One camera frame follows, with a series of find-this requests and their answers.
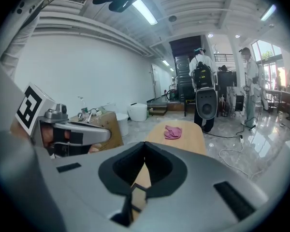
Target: white ceiling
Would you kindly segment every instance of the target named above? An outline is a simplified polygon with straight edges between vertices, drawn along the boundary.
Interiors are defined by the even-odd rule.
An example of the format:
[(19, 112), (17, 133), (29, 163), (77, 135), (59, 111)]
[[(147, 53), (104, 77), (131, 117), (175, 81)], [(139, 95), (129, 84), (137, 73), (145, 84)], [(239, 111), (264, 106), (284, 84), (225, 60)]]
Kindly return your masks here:
[[(56, 0), (41, 13), (38, 31), (64, 29), (72, 33), (79, 29), (133, 49), (144, 57), (167, 59), (170, 64), (173, 64), (173, 56), (169, 41), (189, 36), (239, 34), (241, 45), (254, 39), (272, 41), (280, 47), (290, 44), (288, 30), (277, 13), (261, 22), (261, 16), (271, 5), (268, 0), (142, 1), (158, 24), (151, 26), (133, 6), (123, 13), (114, 13), (108, 10), (108, 4), (93, 5), (91, 0), (84, 5)], [(172, 15), (177, 17), (175, 22), (168, 20)], [(286, 34), (275, 33), (277, 29), (270, 29), (270, 24), (283, 27)]]

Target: cardboard box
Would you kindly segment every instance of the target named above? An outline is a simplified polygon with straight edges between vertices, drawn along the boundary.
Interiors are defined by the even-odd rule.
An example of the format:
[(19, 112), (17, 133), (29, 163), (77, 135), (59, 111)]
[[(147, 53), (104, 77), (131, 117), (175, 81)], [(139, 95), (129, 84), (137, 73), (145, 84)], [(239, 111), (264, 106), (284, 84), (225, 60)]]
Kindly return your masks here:
[[(74, 116), (70, 118), (71, 121), (78, 121), (78, 117)], [(99, 151), (113, 149), (119, 146), (123, 146), (120, 129), (118, 125), (118, 121), (116, 118), (116, 114), (114, 112), (106, 112), (101, 116), (92, 116), (89, 122), (91, 125), (100, 126), (106, 128), (111, 131), (111, 138), (110, 140), (96, 144), (94, 147), (97, 148)]]

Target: staircase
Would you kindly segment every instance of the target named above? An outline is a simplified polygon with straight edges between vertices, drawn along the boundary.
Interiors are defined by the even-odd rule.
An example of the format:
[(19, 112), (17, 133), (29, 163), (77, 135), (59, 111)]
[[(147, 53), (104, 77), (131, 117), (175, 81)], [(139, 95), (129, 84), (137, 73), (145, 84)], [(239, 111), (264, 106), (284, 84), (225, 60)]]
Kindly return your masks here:
[(163, 116), (168, 111), (167, 104), (161, 103), (161, 104), (152, 104), (150, 105), (150, 102), (147, 103), (147, 109), (149, 110), (149, 115), (159, 115)]

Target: window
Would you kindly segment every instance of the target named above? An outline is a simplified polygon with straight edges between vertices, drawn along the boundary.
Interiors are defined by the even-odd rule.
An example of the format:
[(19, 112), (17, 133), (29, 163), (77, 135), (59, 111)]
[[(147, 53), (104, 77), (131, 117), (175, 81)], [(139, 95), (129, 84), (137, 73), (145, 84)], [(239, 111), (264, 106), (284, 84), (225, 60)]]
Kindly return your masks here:
[(265, 41), (257, 41), (252, 44), (253, 51), (256, 56), (256, 61), (267, 59), (281, 54), (280, 47), (267, 43)]
[(273, 45), (273, 49), (274, 49), (274, 55), (275, 56), (281, 54), (280, 47), (278, 47), (276, 45)]
[(261, 58), (266, 59), (274, 56), (272, 45), (264, 41), (257, 41), (261, 53)]
[(252, 49), (255, 53), (255, 56), (256, 56), (256, 61), (260, 61), (261, 60), (261, 57), (260, 57), (260, 53), (259, 53), (259, 49), (258, 49), (258, 45), (257, 45), (257, 42), (255, 42), (253, 45), (252, 45)]

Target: backpack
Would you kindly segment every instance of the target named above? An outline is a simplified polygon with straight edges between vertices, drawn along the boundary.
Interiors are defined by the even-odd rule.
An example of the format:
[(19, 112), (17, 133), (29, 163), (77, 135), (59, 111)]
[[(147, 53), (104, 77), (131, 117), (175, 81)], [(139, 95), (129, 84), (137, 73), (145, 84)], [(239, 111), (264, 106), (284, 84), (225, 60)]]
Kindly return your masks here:
[(214, 78), (212, 70), (206, 64), (198, 62), (196, 69), (191, 73), (192, 84), (194, 89), (201, 89), (204, 87), (214, 87)]

